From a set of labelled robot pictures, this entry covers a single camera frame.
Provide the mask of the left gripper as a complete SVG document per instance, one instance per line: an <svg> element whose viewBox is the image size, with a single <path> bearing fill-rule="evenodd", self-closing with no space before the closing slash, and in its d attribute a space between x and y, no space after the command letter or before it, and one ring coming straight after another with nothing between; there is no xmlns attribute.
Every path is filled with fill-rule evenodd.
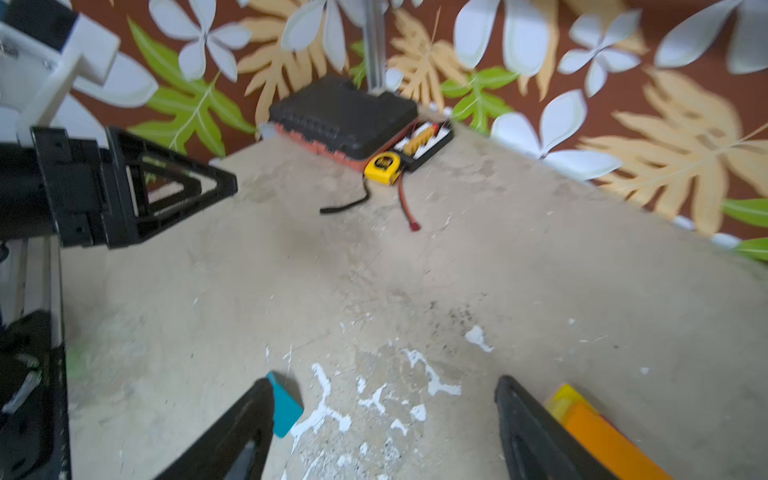
<svg viewBox="0 0 768 480"><path fill-rule="evenodd" d="M126 130L107 129L109 149L58 128L38 132L33 147L1 144L2 241L54 235L63 247L127 247L238 192L234 174Z"/></svg>

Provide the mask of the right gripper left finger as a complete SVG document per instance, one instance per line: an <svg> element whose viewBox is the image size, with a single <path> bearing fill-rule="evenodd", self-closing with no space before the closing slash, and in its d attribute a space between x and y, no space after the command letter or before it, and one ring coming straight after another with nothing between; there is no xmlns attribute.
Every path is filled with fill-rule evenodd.
<svg viewBox="0 0 768 480"><path fill-rule="evenodd" d="M260 479L273 438L274 409L272 384L261 378L158 477Z"/></svg>

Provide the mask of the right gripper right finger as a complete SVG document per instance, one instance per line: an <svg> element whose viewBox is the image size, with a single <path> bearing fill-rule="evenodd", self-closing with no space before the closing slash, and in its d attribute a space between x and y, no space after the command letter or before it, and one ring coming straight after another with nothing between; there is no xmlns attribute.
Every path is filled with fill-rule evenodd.
<svg viewBox="0 0 768 480"><path fill-rule="evenodd" d="M514 377L498 379L494 401L512 479L613 479Z"/></svg>

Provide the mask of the teal wood block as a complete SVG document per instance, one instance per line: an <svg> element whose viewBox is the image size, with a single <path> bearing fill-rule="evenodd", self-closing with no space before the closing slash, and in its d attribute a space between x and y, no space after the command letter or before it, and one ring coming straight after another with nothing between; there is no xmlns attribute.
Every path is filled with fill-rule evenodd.
<svg viewBox="0 0 768 480"><path fill-rule="evenodd" d="M298 423L304 413L304 409L298 397L289 390L283 376L278 372L270 371L266 378L270 381L273 389L274 435L279 438L285 438Z"/></svg>

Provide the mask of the orange wood block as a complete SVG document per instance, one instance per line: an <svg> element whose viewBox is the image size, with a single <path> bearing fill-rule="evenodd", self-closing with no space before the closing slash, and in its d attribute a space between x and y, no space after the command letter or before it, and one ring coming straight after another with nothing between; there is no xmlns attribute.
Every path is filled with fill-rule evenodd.
<svg viewBox="0 0 768 480"><path fill-rule="evenodd" d="M672 479L672 476L583 402L577 402L568 409L563 425L618 479Z"/></svg>

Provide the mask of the yellow long block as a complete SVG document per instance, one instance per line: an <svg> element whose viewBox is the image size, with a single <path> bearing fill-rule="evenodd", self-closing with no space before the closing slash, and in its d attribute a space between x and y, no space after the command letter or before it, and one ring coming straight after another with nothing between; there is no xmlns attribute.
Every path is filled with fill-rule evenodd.
<svg viewBox="0 0 768 480"><path fill-rule="evenodd" d="M573 386L562 384L560 388L544 403L545 409L559 422L563 423L570 409L577 404L582 404L592 413L598 410Z"/></svg>

